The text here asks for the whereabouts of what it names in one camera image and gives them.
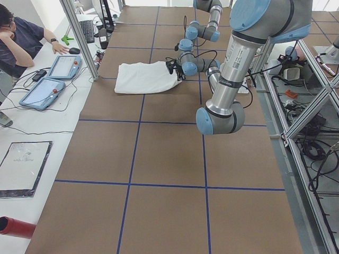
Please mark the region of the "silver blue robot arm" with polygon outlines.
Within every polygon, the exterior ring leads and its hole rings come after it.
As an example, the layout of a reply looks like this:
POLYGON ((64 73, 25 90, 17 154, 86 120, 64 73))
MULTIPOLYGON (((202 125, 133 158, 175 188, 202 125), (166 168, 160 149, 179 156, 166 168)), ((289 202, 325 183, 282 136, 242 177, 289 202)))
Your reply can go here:
POLYGON ((175 46, 175 51, 192 51, 194 47, 200 47, 207 41, 217 42, 220 37, 218 31, 220 17, 222 15, 222 4, 218 0, 193 1, 193 7, 209 13, 209 21, 201 25, 197 20, 190 22, 186 27, 184 18, 184 38, 175 46))
POLYGON ((244 124, 245 112, 235 100, 257 49, 266 42, 272 44, 296 41, 310 32, 312 1, 236 1, 230 13, 232 33, 225 61, 221 65, 212 59, 193 54, 197 38, 212 42, 219 39, 218 25, 222 14, 220 1, 194 1, 196 9, 210 14, 209 22, 202 26, 190 23, 175 50, 175 60, 166 63, 170 73, 178 79, 206 73, 213 96, 205 107, 197 110, 196 124, 204 135, 237 132, 244 124))

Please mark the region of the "person's left hand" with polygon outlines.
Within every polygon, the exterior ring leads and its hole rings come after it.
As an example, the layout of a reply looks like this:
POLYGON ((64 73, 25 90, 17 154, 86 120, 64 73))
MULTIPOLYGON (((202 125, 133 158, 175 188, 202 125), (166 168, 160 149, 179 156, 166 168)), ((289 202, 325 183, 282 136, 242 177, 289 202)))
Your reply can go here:
POLYGON ((60 55, 63 55, 69 53, 69 48, 59 42, 52 43, 52 50, 54 54, 59 53, 60 55))

